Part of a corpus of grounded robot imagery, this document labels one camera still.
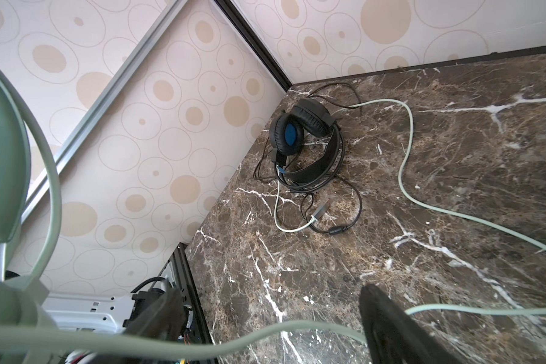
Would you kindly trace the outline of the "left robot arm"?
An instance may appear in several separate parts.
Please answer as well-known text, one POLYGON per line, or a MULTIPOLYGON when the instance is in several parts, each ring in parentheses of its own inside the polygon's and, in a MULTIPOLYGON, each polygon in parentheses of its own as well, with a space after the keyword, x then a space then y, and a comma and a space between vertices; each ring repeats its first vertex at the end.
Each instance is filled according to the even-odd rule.
POLYGON ((60 329, 178 341, 191 326, 179 286, 152 277, 124 296, 50 294, 42 308, 60 329))

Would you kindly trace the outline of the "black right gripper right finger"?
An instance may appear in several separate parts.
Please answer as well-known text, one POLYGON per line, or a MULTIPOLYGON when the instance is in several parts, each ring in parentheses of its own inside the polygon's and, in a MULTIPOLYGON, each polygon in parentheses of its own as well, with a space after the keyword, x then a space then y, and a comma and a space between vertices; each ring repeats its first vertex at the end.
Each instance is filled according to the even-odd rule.
POLYGON ((359 311, 373 363, 459 362, 377 286, 361 288, 359 311))

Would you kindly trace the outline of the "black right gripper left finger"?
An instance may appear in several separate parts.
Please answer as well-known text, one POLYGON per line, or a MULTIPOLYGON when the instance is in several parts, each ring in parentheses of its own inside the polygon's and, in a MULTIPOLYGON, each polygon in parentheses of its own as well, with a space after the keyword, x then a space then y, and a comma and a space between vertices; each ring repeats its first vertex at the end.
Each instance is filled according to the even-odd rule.
POLYGON ((181 292, 177 288, 168 288, 155 303, 144 309, 122 334, 160 341, 176 341, 177 334, 185 322, 181 292))

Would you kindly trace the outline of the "mint green headphones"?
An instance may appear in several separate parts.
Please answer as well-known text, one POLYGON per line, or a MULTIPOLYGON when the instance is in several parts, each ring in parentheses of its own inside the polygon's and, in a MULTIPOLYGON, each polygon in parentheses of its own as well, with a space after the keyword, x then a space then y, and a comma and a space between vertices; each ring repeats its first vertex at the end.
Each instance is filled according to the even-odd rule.
POLYGON ((59 239, 62 225, 59 176, 52 153, 36 118, 0 71, 0 363, 50 363, 54 356, 15 347, 17 329, 54 329, 42 308, 49 290, 41 282, 59 239), (31 273, 8 279, 10 254, 20 242, 22 215, 30 186, 29 134, 45 160, 51 184, 52 216, 45 243, 31 273))

